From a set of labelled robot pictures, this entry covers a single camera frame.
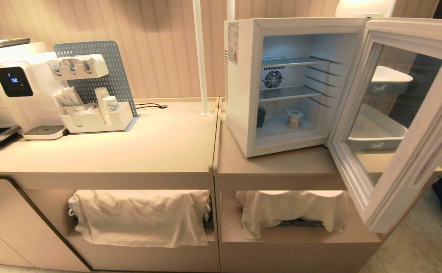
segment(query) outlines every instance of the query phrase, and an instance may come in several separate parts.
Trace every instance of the coffee machine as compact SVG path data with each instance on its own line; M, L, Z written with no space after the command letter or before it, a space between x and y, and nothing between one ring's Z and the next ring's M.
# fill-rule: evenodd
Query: coffee machine
M0 146L37 126L62 124L53 94L64 85L46 63L44 43L0 48Z

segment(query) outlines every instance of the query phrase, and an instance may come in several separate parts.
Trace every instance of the gray pegboard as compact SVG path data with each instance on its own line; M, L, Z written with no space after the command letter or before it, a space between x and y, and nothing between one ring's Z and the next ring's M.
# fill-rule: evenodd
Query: gray pegboard
M115 41L56 44L53 48L57 57L103 54L109 72L107 75L95 79L68 80L69 86L76 88L86 104L97 102L95 88L106 87L110 95L117 97L119 102L129 102L133 116L137 116L122 57Z

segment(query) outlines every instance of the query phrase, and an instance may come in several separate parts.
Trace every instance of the fridge door handle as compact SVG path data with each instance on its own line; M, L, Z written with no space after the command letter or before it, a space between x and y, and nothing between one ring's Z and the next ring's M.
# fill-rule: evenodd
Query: fridge door handle
M430 153L430 156L427 160L427 162L424 164L422 169L420 170L420 173L418 174L415 181L410 185L410 189L416 190L422 186L423 183L425 183L427 180L424 179L429 173L432 173L435 171L436 166L438 166L438 161L442 157L442 137L438 140L438 145L434 145L432 152Z

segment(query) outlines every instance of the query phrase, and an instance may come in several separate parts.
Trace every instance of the control panel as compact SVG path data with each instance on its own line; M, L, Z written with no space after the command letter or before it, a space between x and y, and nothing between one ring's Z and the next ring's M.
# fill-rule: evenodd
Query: control panel
M22 67L0 68L0 84L8 97L30 97L34 95Z

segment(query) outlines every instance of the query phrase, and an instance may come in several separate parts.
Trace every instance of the striped wall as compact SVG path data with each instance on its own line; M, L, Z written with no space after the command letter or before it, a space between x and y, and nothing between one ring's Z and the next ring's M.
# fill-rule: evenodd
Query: striped wall
M237 0L235 17L331 17L339 0ZM432 17L438 0L398 0L394 17ZM224 95L225 0L201 0L209 96ZM192 0L0 0L0 39L118 42L134 98L199 97Z

